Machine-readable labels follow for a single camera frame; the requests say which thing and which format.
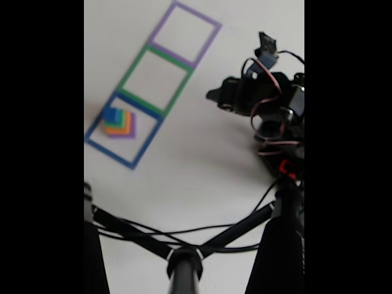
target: white floor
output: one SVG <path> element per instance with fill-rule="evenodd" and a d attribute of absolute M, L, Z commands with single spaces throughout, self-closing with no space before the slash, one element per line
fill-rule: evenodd
<path fill-rule="evenodd" d="M 279 50 L 304 58 L 303 0 L 183 0 L 223 24 L 135 170 L 85 144 L 85 180 L 94 202 L 112 214 L 160 230 L 236 222 L 272 182 L 255 155 L 249 120 L 225 113 L 205 95 L 259 46 L 258 32 Z M 84 0 L 84 132 L 140 51 L 171 0 Z M 282 55 L 274 71 L 302 72 Z M 273 193 L 265 200 L 273 199 Z M 258 243 L 263 227 L 230 246 Z M 221 230 L 184 235 L 203 243 Z M 132 243 L 101 238 L 112 294 L 167 293 L 167 263 Z M 204 262 L 200 293 L 244 293 L 255 252 L 214 254 Z"/>

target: green square outline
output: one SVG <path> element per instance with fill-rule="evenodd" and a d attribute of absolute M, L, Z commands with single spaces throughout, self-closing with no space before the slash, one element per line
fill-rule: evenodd
<path fill-rule="evenodd" d="M 134 70 L 136 69 L 136 67 L 139 65 L 142 57 L 145 55 L 145 53 L 147 51 L 150 51 L 152 53 L 154 53 L 155 55 L 158 55 L 158 57 L 161 57 L 162 59 L 174 64 L 175 66 L 178 66 L 182 69 L 184 69 L 187 74 L 186 76 L 183 78 L 183 80 L 180 82 L 177 90 L 175 91 L 175 93 L 173 94 L 173 96 L 171 97 L 169 103 L 167 104 L 166 108 L 164 110 L 156 107 L 155 105 L 145 101 L 144 99 L 142 99 L 141 97 L 138 97 L 137 95 L 123 89 L 126 81 L 129 79 L 130 75 L 132 74 L 132 72 L 134 72 Z M 161 117 L 166 117 L 170 110 L 172 110 L 174 104 L 176 103 L 178 97 L 181 95 L 181 92 L 183 91 L 183 89 L 185 88 L 185 85 L 187 84 L 187 82 L 189 81 L 189 79 L 191 78 L 193 72 L 195 70 L 193 68 L 191 68 L 190 66 L 187 66 L 186 64 L 181 63 L 180 61 L 178 61 L 177 59 L 167 55 L 164 52 L 161 52 L 160 50 L 158 50 L 157 48 L 154 48 L 151 45 L 146 45 L 144 46 L 141 51 L 139 52 L 138 56 L 136 57 L 135 61 L 132 63 L 132 65 L 129 67 L 128 71 L 126 72 L 126 74 L 123 76 L 123 78 L 121 79 L 118 87 L 116 88 L 116 90 L 122 94 L 124 94 L 127 98 L 131 99 L 131 100 L 135 100 L 136 102 L 142 104 L 143 106 L 145 106 L 146 108 L 150 109 L 151 111 L 157 113 L 158 115 L 160 115 Z"/>

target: purple tape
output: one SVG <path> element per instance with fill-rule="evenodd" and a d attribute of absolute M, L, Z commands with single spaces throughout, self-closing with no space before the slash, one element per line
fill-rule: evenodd
<path fill-rule="evenodd" d="M 179 7 L 193 15 L 195 15 L 196 17 L 201 18 L 202 20 L 206 21 L 207 23 L 212 24 L 215 28 L 212 31 L 211 35 L 208 37 L 207 41 L 205 42 L 203 48 L 200 50 L 197 58 L 195 61 L 190 61 L 187 60 L 186 58 L 176 54 L 175 52 L 172 52 L 169 49 L 164 48 L 163 46 L 159 45 L 158 43 L 154 42 L 154 39 L 156 38 L 156 36 L 158 35 L 159 31 L 162 29 L 162 27 L 164 26 L 165 22 L 169 19 L 170 15 L 172 14 L 172 12 L 174 11 L 174 9 L 176 7 Z M 164 53 L 166 53 L 167 55 L 177 59 L 178 61 L 180 61 L 183 64 L 186 64 L 187 66 L 195 69 L 198 64 L 200 63 L 200 61 L 202 60 L 202 58 L 204 57 L 204 55 L 206 54 L 208 48 L 211 46 L 213 40 L 215 39 L 215 37 L 217 36 L 219 30 L 221 29 L 222 24 L 218 23 L 216 20 L 213 20 L 212 18 L 200 13 L 199 11 L 194 10 L 193 8 L 190 8 L 189 6 L 186 6 L 183 3 L 180 2 L 173 2 L 169 9 L 166 11 L 164 17 L 161 19 L 161 21 L 159 22 L 159 24 L 157 25 L 157 27 L 155 28 L 155 30 L 153 31 L 153 33 L 151 34 L 151 37 L 148 39 L 148 44 L 151 46 L 154 46 L 155 48 L 157 48 L 159 51 L 162 51 Z"/>

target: blue tape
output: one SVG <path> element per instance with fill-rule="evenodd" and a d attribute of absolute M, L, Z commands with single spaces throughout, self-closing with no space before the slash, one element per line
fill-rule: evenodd
<path fill-rule="evenodd" d="M 154 118 L 157 121 L 156 125 L 154 126 L 154 128 L 152 129 L 150 134 L 148 135 L 146 141 L 141 146 L 140 150 L 138 151 L 138 153 L 134 157 L 133 161 L 128 161 L 128 160 L 123 159 L 121 156 L 118 156 L 114 152 L 110 151 L 109 149 L 103 147 L 102 145 L 100 145 L 97 142 L 95 142 L 92 139 L 90 139 L 91 134 L 94 132 L 94 130 L 98 126 L 100 120 L 102 119 L 102 115 L 103 115 L 104 110 L 107 107 L 109 107 L 116 98 L 121 99 L 125 103 L 130 104 L 131 106 L 141 110 L 142 112 L 146 113 L 147 115 L 150 115 L 152 118 Z M 97 115 L 97 117 L 95 118 L 94 122 L 91 124 L 91 127 L 87 130 L 87 133 L 85 135 L 85 142 L 87 144 L 89 144 L 90 146 L 94 147 L 95 149 L 99 150 L 100 152 L 102 152 L 102 153 L 106 154 L 107 156 L 111 157 L 112 159 L 118 161 L 120 164 L 123 164 L 126 167 L 134 170 L 136 168 L 137 164 L 139 163 L 140 159 L 143 157 L 144 153 L 146 152 L 148 146 L 150 145 L 150 143 L 154 139 L 155 135 L 157 134 L 157 132 L 158 132 L 160 126 L 162 125 L 163 121 L 164 121 L 164 117 L 163 116 L 159 115 L 158 113 L 153 112 L 152 110 L 146 108 L 142 104 L 140 104 L 140 103 L 138 103 L 138 102 L 136 102 L 134 100 L 129 99 L 128 97 L 126 97 L 125 95 L 121 94 L 120 92 L 115 91 L 115 92 L 113 92 L 111 97 L 107 100 L 106 104 L 104 105 L 104 107 L 102 108 L 100 113 Z"/>

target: stacked colored blocks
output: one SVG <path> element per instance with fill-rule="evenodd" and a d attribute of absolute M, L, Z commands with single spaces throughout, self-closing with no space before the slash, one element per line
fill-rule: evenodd
<path fill-rule="evenodd" d="M 129 111 L 107 107 L 103 113 L 104 131 L 111 138 L 135 138 L 136 116 Z"/>

